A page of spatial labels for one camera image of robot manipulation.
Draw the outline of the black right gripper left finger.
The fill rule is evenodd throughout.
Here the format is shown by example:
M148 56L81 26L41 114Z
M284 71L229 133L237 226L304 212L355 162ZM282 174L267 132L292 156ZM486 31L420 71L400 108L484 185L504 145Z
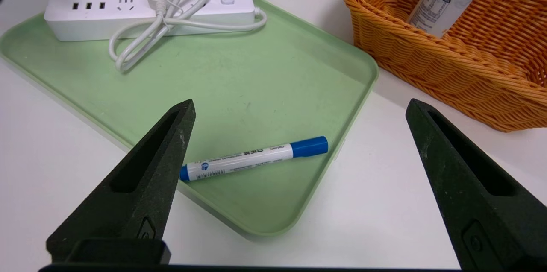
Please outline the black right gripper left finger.
M53 264L167 264L163 241L196 119L171 107L46 241Z

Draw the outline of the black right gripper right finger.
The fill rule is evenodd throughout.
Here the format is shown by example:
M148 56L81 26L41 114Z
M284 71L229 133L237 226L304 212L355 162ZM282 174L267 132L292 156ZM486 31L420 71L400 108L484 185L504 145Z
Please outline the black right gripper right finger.
M462 270L545 270L547 208L434 107L405 112Z

